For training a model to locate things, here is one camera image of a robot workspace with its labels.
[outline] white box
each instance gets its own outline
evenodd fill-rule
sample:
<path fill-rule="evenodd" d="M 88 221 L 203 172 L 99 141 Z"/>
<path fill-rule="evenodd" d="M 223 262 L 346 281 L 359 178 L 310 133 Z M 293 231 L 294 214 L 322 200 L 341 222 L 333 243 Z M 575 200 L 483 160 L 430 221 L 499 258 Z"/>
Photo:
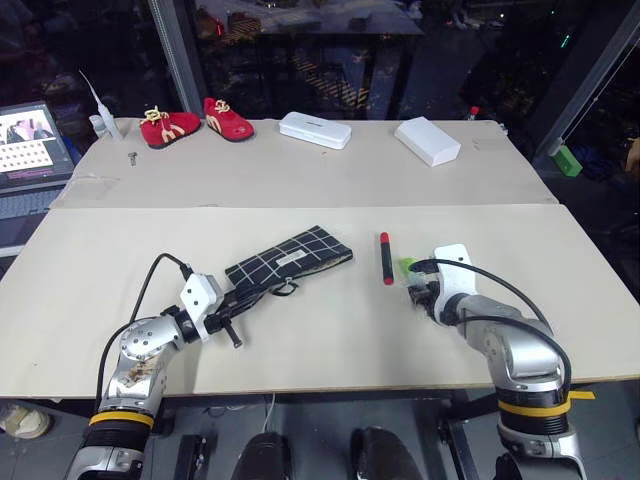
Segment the white box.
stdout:
<path fill-rule="evenodd" d="M 323 147 L 342 150 L 351 138 L 351 127 L 343 123 L 289 112 L 280 120 L 280 133 Z"/>
<path fill-rule="evenodd" d="M 402 122 L 395 136 L 430 167 L 455 160 L 460 143 L 424 117 Z"/>

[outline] red marker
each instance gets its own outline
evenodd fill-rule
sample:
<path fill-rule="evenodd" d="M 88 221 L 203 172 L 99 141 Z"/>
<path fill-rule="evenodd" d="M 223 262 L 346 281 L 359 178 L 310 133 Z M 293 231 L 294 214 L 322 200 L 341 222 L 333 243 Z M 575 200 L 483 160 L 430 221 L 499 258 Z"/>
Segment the red marker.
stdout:
<path fill-rule="evenodd" d="M 385 285 L 393 285 L 393 264 L 391 263 L 391 247 L 389 234 L 380 234 L 380 255 L 382 256 L 382 281 Z"/>

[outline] black cable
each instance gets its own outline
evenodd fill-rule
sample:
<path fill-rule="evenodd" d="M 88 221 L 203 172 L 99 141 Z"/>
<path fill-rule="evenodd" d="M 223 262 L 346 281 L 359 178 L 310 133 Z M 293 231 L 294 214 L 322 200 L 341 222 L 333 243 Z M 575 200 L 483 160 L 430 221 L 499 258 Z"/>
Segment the black cable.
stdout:
<path fill-rule="evenodd" d="M 151 264 L 151 268 L 149 268 L 149 272 L 147 273 L 147 277 L 144 279 L 144 282 L 142 284 L 142 288 L 140 289 L 140 293 L 138 294 L 138 300 L 136 301 L 136 304 L 133 307 L 133 311 L 131 312 L 131 317 L 129 318 L 129 323 L 130 324 L 136 321 L 136 317 L 138 316 L 138 310 L 140 309 L 140 304 L 142 303 L 142 299 L 144 298 L 144 294 L 147 292 L 147 287 L 149 286 L 149 282 L 151 281 L 151 277 L 153 276 L 153 273 L 156 271 L 156 267 L 160 263 L 160 260 L 162 260 L 163 258 L 171 260 L 173 263 L 178 265 L 178 267 L 180 267 L 180 271 L 182 272 L 182 276 L 184 277 L 185 281 L 189 278 L 189 275 L 191 275 L 193 273 L 193 270 L 189 267 L 189 265 L 187 265 L 183 261 L 177 259 L 173 255 L 171 255 L 169 253 L 161 253 L 160 255 L 158 255 L 156 257 L 156 259 L 153 261 L 153 263 Z"/>
<path fill-rule="evenodd" d="M 104 382 L 104 366 L 107 363 L 107 356 L 109 355 L 109 350 L 111 349 L 111 345 L 113 344 L 115 339 L 118 338 L 118 335 L 120 335 L 127 327 L 129 327 L 133 322 L 136 321 L 136 317 L 138 316 L 138 310 L 140 309 L 140 304 L 142 303 L 142 299 L 144 298 L 144 295 L 147 291 L 147 287 L 149 286 L 151 277 L 153 276 L 156 270 L 156 267 L 160 263 L 160 260 L 162 260 L 163 258 L 171 260 L 173 263 L 178 265 L 178 267 L 180 268 L 180 272 L 182 273 L 182 276 L 184 277 L 185 280 L 187 280 L 189 278 L 189 275 L 193 273 L 193 270 L 191 269 L 191 267 L 189 267 L 189 265 L 187 265 L 186 263 L 184 263 L 183 261 L 179 260 L 178 258 L 174 257 L 169 253 L 161 253 L 153 261 L 153 263 L 151 264 L 151 267 L 149 268 L 149 272 L 147 273 L 147 276 L 144 279 L 144 282 L 142 283 L 142 288 L 140 289 L 140 293 L 138 294 L 138 299 L 136 300 L 136 304 L 133 307 L 133 311 L 131 312 L 131 317 L 129 318 L 129 323 L 121 326 L 120 328 L 118 328 L 118 330 L 114 332 L 113 335 L 111 335 L 111 338 L 109 338 L 109 341 L 107 342 L 107 344 L 104 347 L 104 350 L 102 351 L 102 357 L 100 358 L 100 367 L 98 369 L 98 386 L 96 388 L 96 402 L 95 402 L 96 412 L 98 411 L 98 408 L 100 407 L 100 402 L 102 400 L 102 384 Z"/>
<path fill-rule="evenodd" d="M 528 323 L 524 323 L 524 322 L 521 322 L 520 320 L 516 320 L 514 318 L 508 318 L 508 317 L 477 315 L 472 317 L 461 318 L 455 323 L 455 326 L 462 325 L 465 323 L 470 323 L 470 322 L 479 322 L 479 321 L 503 323 L 505 325 L 510 325 L 512 327 L 519 328 L 521 330 L 524 330 L 528 333 L 535 335 L 536 337 L 544 341 L 547 345 L 549 345 L 562 360 L 562 365 L 564 368 L 564 382 L 562 385 L 562 390 L 564 392 L 564 401 L 566 402 L 568 400 L 569 391 L 571 390 L 571 361 L 569 360 L 569 356 L 567 355 L 567 353 L 564 351 L 564 349 L 560 346 L 558 342 L 556 342 L 553 338 L 551 338 L 548 334 L 546 334 L 542 330 L 538 330 L 533 325 L 529 325 Z"/>
<path fill-rule="evenodd" d="M 409 270 L 415 272 L 416 270 L 413 269 L 413 266 L 417 265 L 417 264 L 420 264 L 422 262 L 443 263 L 445 265 L 453 265 L 454 267 L 459 267 L 459 268 L 464 268 L 466 270 L 471 270 L 472 272 L 475 272 L 475 273 L 477 273 L 479 275 L 482 275 L 483 277 L 487 277 L 490 280 L 493 280 L 494 282 L 502 285 L 504 288 L 506 288 L 507 290 L 509 290 L 513 294 L 515 294 L 520 300 L 522 300 L 525 304 L 527 304 L 527 306 L 533 311 L 533 313 L 538 318 L 538 320 L 540 320 L 545 325 L 545 327 L 547 327 L 549 330 L 551 330 L 551 326 L 549 325 L 549 322 L 547 321 L 547 318 L 540 311 L 540 309 L 536 306 L 536 304 L 533 303 L 533 301 L 529 297 L 527 297 L 524 293 L 522 293 L 516 287 L 511 285 L 506 280 L 503 280 L 502 278 L 498 277 L 497 275 L 494 275 L 491 272 L 487 272 L 486 270 L 483 270 L 481 268 L 474 267 L 473 265 L 468 265 L 468 264 L 462 263 L 462 262 L 456 262 L 454 260 L 445 260 L 443 258 L 428 258 L 426 260 L 420 260 L 418 262 L 413 263 L 409 267 Z"/>
<path fill-rule="evenodd" d="M 96 388 L 96 403 L 95 403 L 95 411 L 98 412 L 98 408 L 100 408 L 100 401 L 102 400 L 102 381 L 104 376 L 104 366 L 107 363 L 107 356 L 109 355 L 109 349 L 113 344 L 114 340 L 118 338 L 122 332 L 124 332 L 127 328 L 129 328 L 129 324 L 122 325 L 118 330 L 116 330 L 111 338 L 107 342 L 102 351 L 102 357 L 100 358 L 100 366 L 98 367 L 98 387 Z"/>

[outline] laptop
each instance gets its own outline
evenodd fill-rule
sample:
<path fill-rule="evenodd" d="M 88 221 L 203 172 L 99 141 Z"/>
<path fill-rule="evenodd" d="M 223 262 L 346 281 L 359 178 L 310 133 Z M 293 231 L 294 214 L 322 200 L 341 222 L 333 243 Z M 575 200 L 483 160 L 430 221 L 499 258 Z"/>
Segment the laptop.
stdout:
<path fill-rule="evenodd" d="M 43 101 L 0 107 L 0 257 L 17 255 L 73 167 Z"/>

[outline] yellow ring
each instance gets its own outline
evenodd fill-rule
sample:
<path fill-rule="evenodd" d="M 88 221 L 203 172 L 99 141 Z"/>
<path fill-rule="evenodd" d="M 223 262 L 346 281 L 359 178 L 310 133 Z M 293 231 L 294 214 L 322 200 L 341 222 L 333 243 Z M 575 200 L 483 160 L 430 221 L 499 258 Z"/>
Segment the yellow ring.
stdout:
<path fill-rule="evenodd" d="M 516 415 L 523 415 L 525 417 L 546 418 L 562 415 L 571 410 L 571 399 L 575 400 L 595 400 L 593 392 L 569 392 L 569 398 L 562 405 L 556 405 L 555 407 L 519 407 L 517 405 L 511 405 L 505 403 L 502 400 L 498 400 L 498 408 L 505 412 L 515 413 Z"/>
<path fill-rule="evenodd" d="M 153 428 L 153 418 L 149 415 L 134 412 L 102 412 L 89 419 L 89 425 L 107 420 L 130 420 L 132 422 L 144 423 L 149 428 Z"/>

